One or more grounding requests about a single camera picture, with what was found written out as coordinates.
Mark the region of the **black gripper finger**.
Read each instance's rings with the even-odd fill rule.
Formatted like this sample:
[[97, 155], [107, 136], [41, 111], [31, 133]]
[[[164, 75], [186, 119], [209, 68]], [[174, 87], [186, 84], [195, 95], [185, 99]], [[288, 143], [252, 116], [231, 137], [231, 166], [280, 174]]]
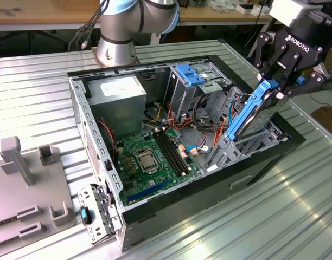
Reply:
[[283, 75], [274, 98], [277, 101], [285, 101], [299, 94], [310, 92], [332, 81], [332, 74], [326, 70], [324, 64], [313, 67], [307, 76], [305, 78], [300, 72], [293, 72], [288, 77]]
[[276, 33], [262, 32], [259, 34], [256, 46], [256, 68], [259, 69], [259, 74], [263, 79], [272, 79], [279, 70], [277, 63], [287, 49], [286, 43], [276, 40]]

